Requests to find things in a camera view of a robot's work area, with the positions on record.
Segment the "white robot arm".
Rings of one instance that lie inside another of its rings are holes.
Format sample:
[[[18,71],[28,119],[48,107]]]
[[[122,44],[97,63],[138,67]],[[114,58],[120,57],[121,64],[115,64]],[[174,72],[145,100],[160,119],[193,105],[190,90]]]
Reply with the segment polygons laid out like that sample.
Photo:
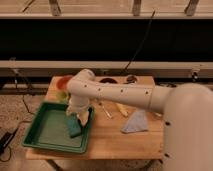
[[[208,87],[100,83],[93,71],[83,69],[68,81],[67,89],[75,112],[98,98],[161,114],[163,171],[213,171],[213,90]]]

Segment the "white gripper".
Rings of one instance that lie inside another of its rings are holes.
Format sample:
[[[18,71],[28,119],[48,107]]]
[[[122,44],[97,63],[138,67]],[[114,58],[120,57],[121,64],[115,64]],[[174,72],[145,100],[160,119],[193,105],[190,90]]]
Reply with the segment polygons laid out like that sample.
[[[77,114],[77,118],[80,120],[82,126],[85,126],[89,118],[89,106],[73,106],[69,105],[66,109],[66,115],[70,116],[72,113]]]

